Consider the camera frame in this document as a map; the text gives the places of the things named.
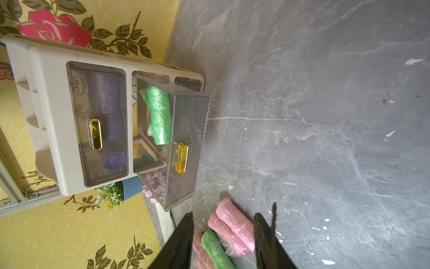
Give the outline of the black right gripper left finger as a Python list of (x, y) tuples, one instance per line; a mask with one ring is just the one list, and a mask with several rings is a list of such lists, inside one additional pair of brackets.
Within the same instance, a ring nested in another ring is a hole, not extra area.
[(189, 269), (194, 235), (193, 213), (184, 215), (149, 269)]

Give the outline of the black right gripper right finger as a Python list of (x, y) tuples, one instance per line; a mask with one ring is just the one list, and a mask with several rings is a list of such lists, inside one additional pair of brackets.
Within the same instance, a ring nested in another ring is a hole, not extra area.
[(272, 213), (271, 226), (261, 213), (254, 215), (256, 266), (258, 269), (297, 269), (275, 235), (276, 203), (272, 205)]

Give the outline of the purple trash bag roll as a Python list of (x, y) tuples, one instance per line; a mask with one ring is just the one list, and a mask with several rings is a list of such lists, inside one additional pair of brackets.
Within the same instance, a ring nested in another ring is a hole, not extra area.
[(124, 118), (121, 109), (124, 76), (107, 72), (88, 72), (85, 75), (92, 115), (101, 124), (104, 141), (124, 139)]
[(122, 169), (126, 164), (125, 153), (123, 151), (113, 151), (107, 156), (104, 168), (107, 170), (118, 170)]

